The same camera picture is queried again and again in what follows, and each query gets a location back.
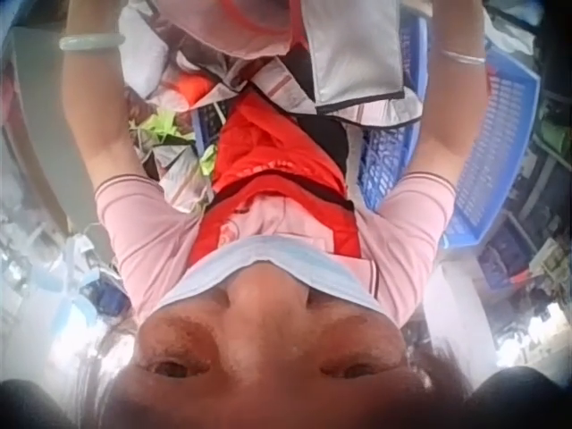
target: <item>bracelet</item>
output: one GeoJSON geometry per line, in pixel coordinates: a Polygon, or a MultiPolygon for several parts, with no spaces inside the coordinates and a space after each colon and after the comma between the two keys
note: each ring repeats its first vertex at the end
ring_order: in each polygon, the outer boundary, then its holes
{"type": "Polygon", "coordinates": [[[119,33],[80,34],[60,38],[60,49],[64,52],[101,51],[115,49],[124,41],[125,36],[119,33]]]}
{"type": "Polygon", "coordinates": [[[457,54],[456,52],[447,51],[445,49],[441,49],[440,52],[441,52],[441,54],[445,55],[450,60],[453,60],[457,63],[467,64],[467,65],[485,65],[486,64],[486,58],[479,58],[477,56],[457,54]]]}

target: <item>red vest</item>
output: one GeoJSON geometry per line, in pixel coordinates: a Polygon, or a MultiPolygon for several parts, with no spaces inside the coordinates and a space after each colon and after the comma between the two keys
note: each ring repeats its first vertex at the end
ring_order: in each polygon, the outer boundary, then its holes
{"type": "Polygon", "coordinates": [[[219,246],[221,228],[257,195],[291,198],[332,230],[334,254],[361,257],[353,205],[328,155],[287,117],[255,94],[239,101],[224,125],[213,187],[189,266],[219,246]]]}

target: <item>woman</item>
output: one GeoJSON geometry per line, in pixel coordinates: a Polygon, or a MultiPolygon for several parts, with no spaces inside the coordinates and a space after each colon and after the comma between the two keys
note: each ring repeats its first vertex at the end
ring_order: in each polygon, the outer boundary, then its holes
{"type": "MultiPolygon", "coordinates": [[[[68,34],[115,32],[118,3],[71,0],[68,34]]],[[[140,324],[103,427],[380,427],[427,422],[447,403],[409,366],[400,327],[423,296],[487,90],[480,0],[434,0],[433,16],[420,140],[376,213],[347,200],[328,155],[338,147],[248,94],[194,223],[141,168],[117,50],[66,54],[67,119],[140,324]]]]}

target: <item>basket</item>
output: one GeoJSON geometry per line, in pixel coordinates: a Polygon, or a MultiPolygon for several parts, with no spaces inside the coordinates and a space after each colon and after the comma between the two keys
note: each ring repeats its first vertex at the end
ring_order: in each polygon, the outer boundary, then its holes
{"type": "MultiPolygon", "coordinates": [[[[421,99],[427,88],[427,22],[405,16],[400,30],[403,71],[421,99]]],[[[403,174],[419,139],[419,122],[394,130],[366,131],[357,183],[366,206],[375,210],[403,174]]]]}
{"type": "MultiPolygon", "coordinates": [[[[425,66],[426,53],[418,57],[425,59],[425,66]]],[[[419,64],[420,59],[412,63],[412,75],[417,72],[413,65],[419,64]]],[[[481,242],[517,177],[534,123],[540,89],[538,76],[495,46],[487,53],[487,64],[492,71],[492,93],[481,134],[458,184],[455,214],[442,240],[444,248],[481,242]]],[[[426,78],[417,76],[417,82],[425,84],[426,78]]],[[[425,95],[423,90],[418,94],[425,95]]],[[[418,127],[416,124],[366,134],[358,177],[368,208],[377,209],[403,175],[419,137],[418,127]]]]}

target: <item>blue face mask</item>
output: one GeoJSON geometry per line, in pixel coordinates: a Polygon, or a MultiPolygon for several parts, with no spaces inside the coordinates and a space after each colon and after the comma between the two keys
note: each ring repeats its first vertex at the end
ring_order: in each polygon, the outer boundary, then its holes
{"type": "Polygon", "coordinates": [[[312,289],[386,314],[381,304],[344,265],[304,242],[278,236],[248,237],[217,249],[194,264],[154,311],[196,297],[256,262],[269,262],[312,289]]]}

